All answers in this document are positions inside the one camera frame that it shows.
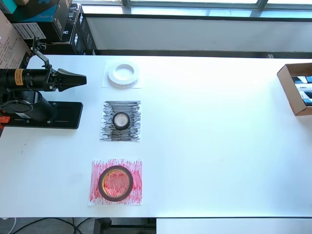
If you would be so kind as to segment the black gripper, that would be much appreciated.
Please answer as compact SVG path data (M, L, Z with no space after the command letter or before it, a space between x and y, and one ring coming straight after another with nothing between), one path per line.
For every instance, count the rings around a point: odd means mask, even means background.
M47 80L47 87L49 92L55 91L56 89L58 89L59 92L63 92L67 89L86 84L87 81L85 75L71 73L60 68L58 70L55 70L52 67L50 68L49 77Z

